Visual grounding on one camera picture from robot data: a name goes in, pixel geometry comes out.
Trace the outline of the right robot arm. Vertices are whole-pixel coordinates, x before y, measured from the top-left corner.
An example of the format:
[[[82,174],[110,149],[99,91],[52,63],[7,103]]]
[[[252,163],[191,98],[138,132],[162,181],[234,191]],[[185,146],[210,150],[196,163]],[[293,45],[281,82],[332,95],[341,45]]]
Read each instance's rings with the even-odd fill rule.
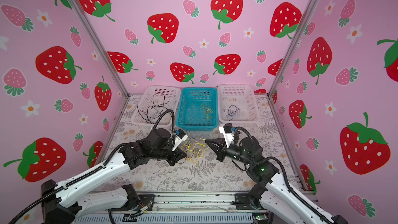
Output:
[[[248,166],[247,175],[256,183],[248,197],[255,207],[262,207],[288,224],[346,224],[341,215],[328,213],[289,184],[286,170],[275,157],[264,157],[255,138],[244,138],[227,145],[224,138],[207,139],[205,143],[223,162],[226,158]]]

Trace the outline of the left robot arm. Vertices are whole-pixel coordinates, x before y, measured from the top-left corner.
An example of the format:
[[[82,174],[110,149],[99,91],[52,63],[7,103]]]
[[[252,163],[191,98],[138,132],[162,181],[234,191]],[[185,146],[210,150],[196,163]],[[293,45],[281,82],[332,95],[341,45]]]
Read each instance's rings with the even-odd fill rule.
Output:
[[[188,136],[179,129],[174,133],[153,129],[142,140],[118,145],[109,157],[83,173],[58,183],[49,180],[41,186],[41,198],[30,204],[11,220],[17,223],[35,206],[40,205],[46,224],[71,224],[75,219],[102,210],[137,210],[135,216],[145,212],[145,205],[132,185],[113,191],[92,194],[92,191],[118,175],[147,164],[149,160],[165,160],[174,166],[187,154],[179,144]]]

